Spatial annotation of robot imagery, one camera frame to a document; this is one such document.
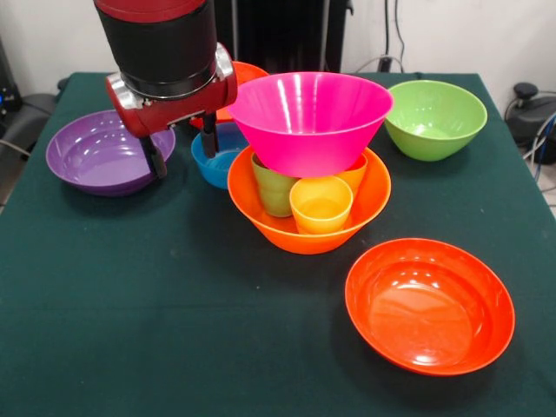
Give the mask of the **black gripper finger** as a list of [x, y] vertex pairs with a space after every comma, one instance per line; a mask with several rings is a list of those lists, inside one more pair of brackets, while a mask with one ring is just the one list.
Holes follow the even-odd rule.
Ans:
[[214, 158], [217, 153], [216, 113], [205, 114], [202, 118], [202, 147], [207, 158]]
[[140, 137], [139, 141], [150, 172], [157, 179], [164, 178], [167, 175], [167, 167], [161, 150], [155, 146], [150, 136]]

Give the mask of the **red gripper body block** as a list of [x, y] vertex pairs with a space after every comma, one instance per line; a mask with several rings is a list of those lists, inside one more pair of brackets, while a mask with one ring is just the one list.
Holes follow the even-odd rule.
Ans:
[[118, 72], [107, 76], [105, 82], [109, 98], [123, 124], [138, 138], [191, 117], [213, 114], [234, 103], [238, 90], [231, 56], [221, 43], [215, 50], [215, 74], [190, 95], [148, 97], [132, 90]]

